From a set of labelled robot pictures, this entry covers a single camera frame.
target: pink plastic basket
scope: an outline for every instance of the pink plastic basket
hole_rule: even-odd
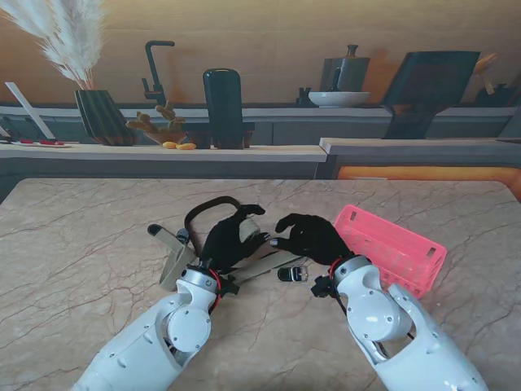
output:
[[[398,283],[418,298],[432,288],[447,256],[445,247],[354,205],[342,210],[335,228],[351,250],[380,269],[384,287]]]

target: small yellow fruit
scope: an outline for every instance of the small yellow fruit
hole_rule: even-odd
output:
[[[183,150],[196,149],[196,148],[197,148],[197,146],[195,144],[192,144],[192,143],[178,144],[177,145],[177,149],[183,149]]]
[[[173,143],[172,141],[167,141],[166,143],[163,143],[163,148],[167,149],[176,149],[177,144]]]

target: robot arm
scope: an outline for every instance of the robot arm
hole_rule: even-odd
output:
[[[475,367],[408,291],[393,284],[383,292],[378,268],[365,257],[336,267],[333,284],[348,298],[349,331],[390,391],[487,390]],[[416,337],[389,358],[381,342],[407,336],[412,323]]]
[[[74,391],[166,390],[210,336],[208,309],[217,281],[195,268],[165,297],[108,344],[73,386]]]

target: white bowl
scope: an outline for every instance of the white bowl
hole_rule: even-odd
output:
[[[369,92],[310,92],[309,99],[320,108],[350,108],[364,103]]]

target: faucet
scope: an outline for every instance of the faucet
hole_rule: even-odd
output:
[[[148,88],[147,79],[144,77],[142,79],[143,86],[145,87],[145,98],[152,99],[157,102],[157,104],[164,106],[166,104],[166,98],[164,97],[163,86],[160,83],[160,79],[157,76],[157,69],[155,68],[154,56],[152,55],[152,47],[153,46],[175,46],[174,41],[149,41],[145,45],[145,51],[147,52],[148,63],[150,64],[150,70],[152,73],[152,78],[154,79],[154,89],[150,91]]]

